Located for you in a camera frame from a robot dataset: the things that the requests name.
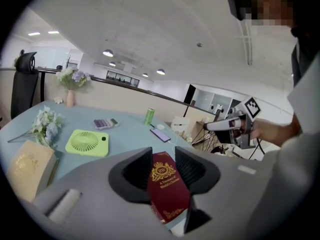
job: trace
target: desk partition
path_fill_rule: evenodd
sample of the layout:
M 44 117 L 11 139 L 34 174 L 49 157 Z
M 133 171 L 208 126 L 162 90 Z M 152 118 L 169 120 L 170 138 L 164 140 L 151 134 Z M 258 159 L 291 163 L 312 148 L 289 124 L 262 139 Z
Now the desk partition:
M 41 101 L 67 97 L 67 90 L 62 87 L 55 73 L 56 69 L 37 68 L 39 78 L 33 99 L 33 105 Z M 0 68 L 0 116 L 3 117 L 2 125 L 8 123 L 11 110 L 11 96 L 14 68 Z M 130 112 L 143 115 L 148 108 L 155 109 L 155 116 L 160 120 L 170 123 L 175 116 L 190 118 L 187 133 L 193 137 L 197 132 L 196 121 L 215 116 L 207 111 L 195 108 L 189 104 L 143 89 L 130 87 L 121 83 L 93 77 L 92 81 L 75 92 L 75 103 L 79 106 L 97 109 Z

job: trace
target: green desk fan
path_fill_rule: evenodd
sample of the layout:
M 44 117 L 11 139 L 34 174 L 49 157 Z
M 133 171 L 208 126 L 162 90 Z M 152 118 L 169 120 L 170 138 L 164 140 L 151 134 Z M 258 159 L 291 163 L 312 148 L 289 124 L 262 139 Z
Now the green desk fan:
M 104 132 L 74 130 L 65 150 L 82 156 L 105 157 L 109 152 L 109 135 Z

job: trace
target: smartphone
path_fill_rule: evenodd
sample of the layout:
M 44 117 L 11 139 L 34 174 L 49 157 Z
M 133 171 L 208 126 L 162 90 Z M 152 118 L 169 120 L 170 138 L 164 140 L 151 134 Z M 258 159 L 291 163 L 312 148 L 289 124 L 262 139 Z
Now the smartphone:
M 151 129 L 150 130 L 155 136 L 157 136 L 160 140 L 162 140 L 163 142 L 168 142 L 171 140 L 171 138 L 169 138 L 167 135 L 165 135 L 162 131 L 160 131 L 159 129 Z

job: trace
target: black chair back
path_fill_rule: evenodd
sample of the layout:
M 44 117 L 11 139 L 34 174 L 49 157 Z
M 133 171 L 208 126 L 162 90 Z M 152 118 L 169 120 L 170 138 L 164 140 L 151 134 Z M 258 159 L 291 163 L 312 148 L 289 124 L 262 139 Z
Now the black chair back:
M 35 54 L 22 54 L 15 64 L 11 97 L 11 119 L 32 107 L 39 72 L 35 69 Z

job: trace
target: blue flower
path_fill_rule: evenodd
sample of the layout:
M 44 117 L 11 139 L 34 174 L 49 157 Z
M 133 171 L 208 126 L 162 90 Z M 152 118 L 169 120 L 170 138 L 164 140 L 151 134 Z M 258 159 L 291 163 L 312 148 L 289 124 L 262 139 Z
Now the blue flower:
M 48 138 L 48 137 L 45 137 L 44 138 L 44 141 L 50 146 L 51 145 L 51 142 L 52 142 L 52 139 Z
M 49 131 L 53 134 L 53 136 L 56 136 L 58 134 L 58 128 L 54 122 L 51 122 L 46 127 L 46 131 Z
M 83 78 L 85 76 L 85 74 L 82 71 L 75 71 L 72 74 L 72 79 L 76 82 L 79 83 L 81 81 L 81 78 Z
M 54 137 L 53 132 L 50 131 L 50 130 L 47 128 L 47 129 L 46 129 L 46 132 L 45 132 L 45 141 L 47 142 L 47 140 L 48 140 L 48 141 L 51 142 L 51 140 L 53 139 L 53 137 Z

